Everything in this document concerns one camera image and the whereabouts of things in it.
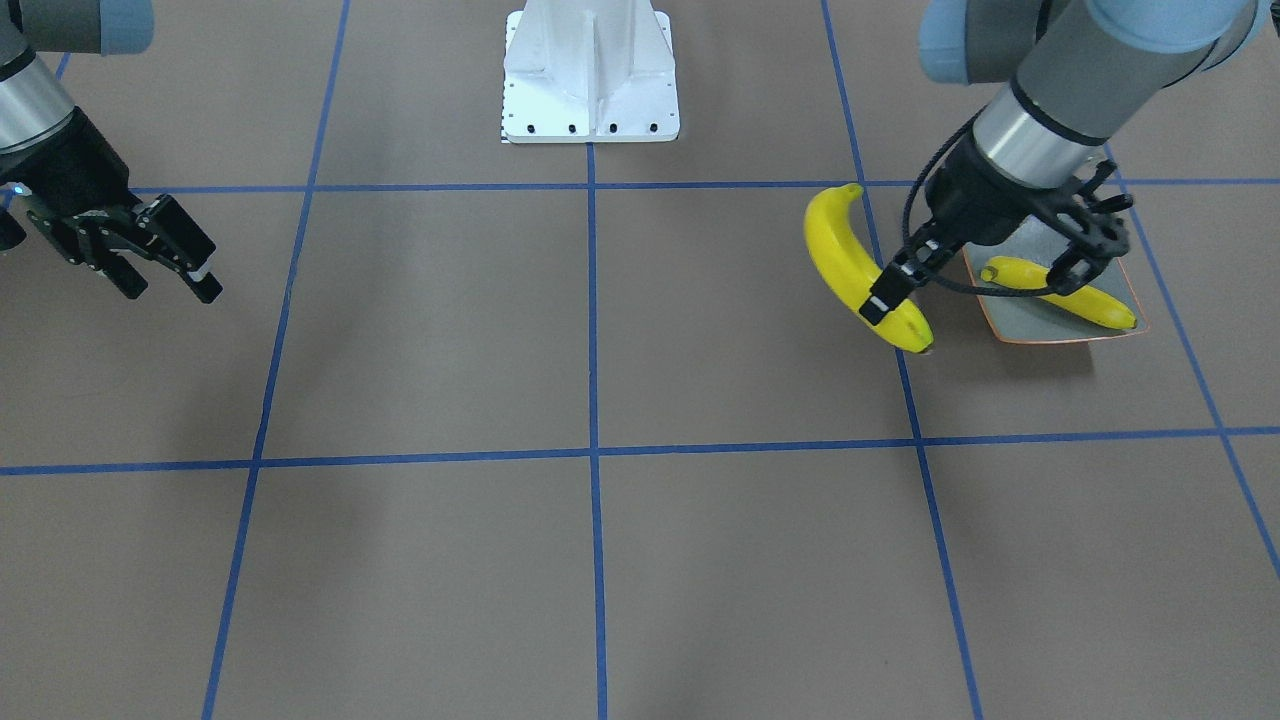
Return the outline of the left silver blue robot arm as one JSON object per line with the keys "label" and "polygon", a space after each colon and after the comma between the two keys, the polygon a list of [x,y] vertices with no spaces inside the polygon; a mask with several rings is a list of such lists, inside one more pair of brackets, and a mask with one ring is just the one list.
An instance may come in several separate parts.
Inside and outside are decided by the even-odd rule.
{"label": "left silver blue robot arm", "polygon": [[1157,92],[1222,65],[1270,18],[1266,1],[933,1],[918,51],[933,81],[997,83],[995,97],[956,129],[916,177],[928,219],[902,210],[902,245],[872,268],[854,311],[873,329],[908,319],[929,283],[973,296],[1015,288],[959,284],[943,268],[966,246],[993,247],[1034,218],[1064,243],[1027,297],[1075,299],[1130,243],[1121,210],[1097,197],[1115,172],[1079,170]]}

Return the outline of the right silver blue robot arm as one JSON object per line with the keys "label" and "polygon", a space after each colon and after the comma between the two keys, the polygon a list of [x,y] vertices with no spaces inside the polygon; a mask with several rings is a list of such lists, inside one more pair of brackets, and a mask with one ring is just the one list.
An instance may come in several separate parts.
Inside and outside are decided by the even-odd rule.
{"label": "right silver blue robot arm", "polygon": [[151,1],[5,1],[1,5],[1,179],[26,205],[3,211],[3,249],[38,232],[73,266],[109,281],[128,299],[148,282],[132,258],[175,273],[202,304],[221,284],[214,241],[179,201],[146,201],[131,172],[44,60],[47,53],[100,56],[145,53],[154,41]]}

